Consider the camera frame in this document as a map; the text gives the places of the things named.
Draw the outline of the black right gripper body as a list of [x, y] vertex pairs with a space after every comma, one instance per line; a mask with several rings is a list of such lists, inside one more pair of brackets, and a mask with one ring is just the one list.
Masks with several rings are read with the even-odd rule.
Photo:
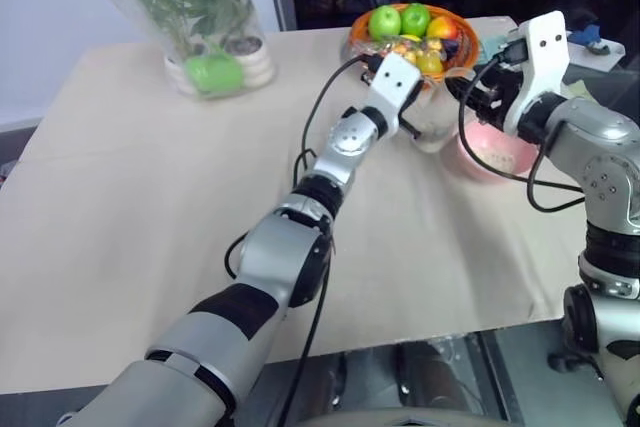
[[470, 109], [492, 126], [503, 126], [506, 115], [523, 84], [523, 73], [503, 67], [491, 67], [470, 94]]

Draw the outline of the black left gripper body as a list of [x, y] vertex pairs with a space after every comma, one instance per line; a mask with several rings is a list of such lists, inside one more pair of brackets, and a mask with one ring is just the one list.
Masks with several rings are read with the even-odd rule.
[[423, 90], [423, 87], [424, 87], [424, 80], [419, 79], [414, 85], [414, 87], [412, 88], [412, 90], [410, 91], [409, 95], [405, 99], [402, 106], [400, 107], [398, 118], [401, 118], [403, 113], [416, 101], [421, 91]]

